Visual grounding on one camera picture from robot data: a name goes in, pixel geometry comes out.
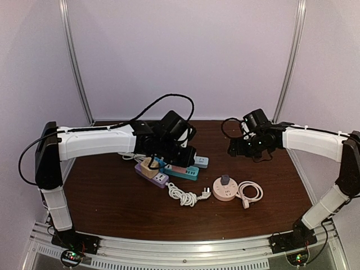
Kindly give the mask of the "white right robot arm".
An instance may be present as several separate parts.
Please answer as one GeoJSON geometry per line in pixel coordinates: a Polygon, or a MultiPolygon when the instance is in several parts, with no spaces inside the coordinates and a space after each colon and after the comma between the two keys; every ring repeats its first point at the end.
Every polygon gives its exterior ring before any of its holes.
{"type": "Polygon", "coordinates": [[[359,132],[330,132],[287,122],[255,125],[243,121],[242,128],[242,135],[229,139],[230,156],[259,161],[264,151],[271,154],[276,149],[285,149],[319,156],[339,165],[334,184],[294,223],[295,231],[288,238],[292,248],[302,247],[310,239],[310,230],[359,197],[359,132]]]}

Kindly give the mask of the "dark grey charger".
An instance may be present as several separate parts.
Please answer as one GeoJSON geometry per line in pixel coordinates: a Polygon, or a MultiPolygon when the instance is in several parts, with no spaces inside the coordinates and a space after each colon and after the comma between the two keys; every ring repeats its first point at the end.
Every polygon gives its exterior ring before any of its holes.
{"type": "Polygon", "coordinates": [[[224,174],[224,175],[221,176],[221,178],[220,178],[220,183],[221,183],[222,186],[228,185],[229,182],[230,182],[230,177],[229,177],[229,175],[224,174]]]}

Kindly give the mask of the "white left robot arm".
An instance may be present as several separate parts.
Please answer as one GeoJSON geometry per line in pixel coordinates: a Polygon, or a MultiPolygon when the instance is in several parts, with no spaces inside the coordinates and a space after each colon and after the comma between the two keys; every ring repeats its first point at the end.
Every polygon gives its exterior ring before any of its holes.
{"type": "Polygon", "coordinates": [[[185,120],[151,124],[131,121],[86,128],[47,123],[43,141],[35,153],[35,182],[45,199],[55,230],[60,231],[60,242],[69,250],[75,250],[81,244],[80,236],[72,231],[73,222],[62,187],[62,161],[109,153],[142,154],[186,168],[195,163],[196,149],[187,144],[195,134],[196,128],[185,120]]]}

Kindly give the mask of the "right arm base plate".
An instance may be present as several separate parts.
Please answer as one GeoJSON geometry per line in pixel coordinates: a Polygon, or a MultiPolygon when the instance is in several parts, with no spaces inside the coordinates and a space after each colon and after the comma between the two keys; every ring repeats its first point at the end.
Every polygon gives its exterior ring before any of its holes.
{"type": "Polygon", "coordinates": [[[268,238],[268,241],[272,253],[277,254],[316,244],[317,238],[314,229],[309,229],[301,220],[297,220],[292,226],[292,231],[275,232],[268,238]]]}

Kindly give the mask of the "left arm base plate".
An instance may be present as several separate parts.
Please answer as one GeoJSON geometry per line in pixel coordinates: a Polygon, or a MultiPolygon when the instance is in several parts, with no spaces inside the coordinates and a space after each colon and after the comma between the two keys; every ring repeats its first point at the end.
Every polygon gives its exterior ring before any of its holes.
{"type": "Polygon", "coordinates": [[[51,243],[81,254],[97,254],[100,238],[94,235],[79,233],[74,228],[65,231],[55,229],[51,243]]]}

